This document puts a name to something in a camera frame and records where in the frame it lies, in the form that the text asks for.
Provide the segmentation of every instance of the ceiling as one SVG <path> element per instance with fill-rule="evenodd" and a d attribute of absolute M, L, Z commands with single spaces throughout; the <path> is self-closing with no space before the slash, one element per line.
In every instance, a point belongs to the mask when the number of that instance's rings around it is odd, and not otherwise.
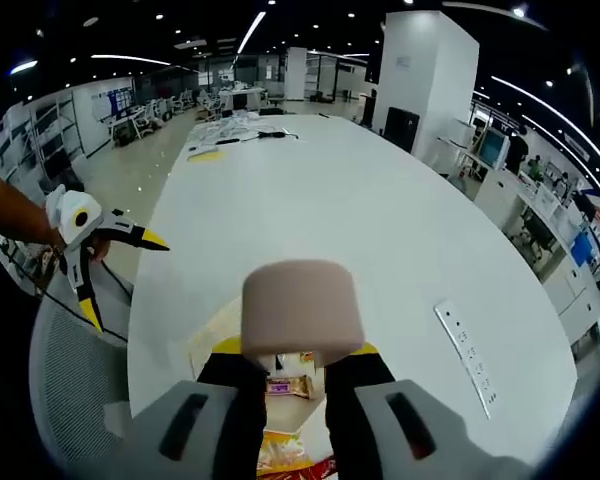
<path fill-rule="evenodd" d="M 234 55 L 260 11 L 267 15 L 244 54 L 267 50 L 282 54 L 290 45 L 325 51 L 330 46 L 340 54 L 373 54 L 381 51 L 380 24 L 387 12 L 441 9 L 480 43 L 476 85 L 484 87 L 479 91 L 490 97 L 486 103 L 514 118 L 525 113 L 552 131 L 564 126 L 543 107 L 490 78 L 501 77 L 553 105 L 600 145 L 600 9 L 592 2 L 596 0 L 587 2 L 587 8 L 566 2 L 559 7 L 550 1 L 527 2 L 527 16 L 550 32 L 507 16 L 445 7 L 440 0 L 414 0 L 412 5 L 403 0 L 277 0 L 275 5 L 268 0 L 29 0 L 17 7 L 0 2 L 0 117 L 8 106 L 28 95 L 37 98 L 67 83 L 90 82 L 94 75 L 111 78 L 113 73 L 137 76 L 164 68 L 128 60 L 91 59 L 92 54 L 138 56 L 180 65 L 197 62 L 194 55 L 201 52 L 211 57 Z M 518 5 L 507 0 L 476 3 L 507 11 Z M 164 17 L 158 20 L 158 14 Z M 98 21 L 84 27 L 91 17 Z M 218 42 L 227 38 L 236 40 Z M 207 45 L 197 50 L 174 47 L 199 39 Z M 219 49 L 227 45 L 232 48 Z M 30 59 L 39 61 L 35 68 L 8 75 L 15 65 Z M 567 75 L 569 67 L 579 70 Z M 554 82 L 553 87 L 546 86 L 547 80 Z"/>

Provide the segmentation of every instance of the computer monitor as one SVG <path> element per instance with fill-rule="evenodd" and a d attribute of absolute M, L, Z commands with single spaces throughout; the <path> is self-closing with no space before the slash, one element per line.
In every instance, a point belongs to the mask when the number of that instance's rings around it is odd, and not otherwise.
<path fill-rule="evenodd" d="M 510 145 L 509 137 L 494 128 L 487 129 L 478 150 L 478 157 L 494 169 L 500 168 L 505 159 Z"/>

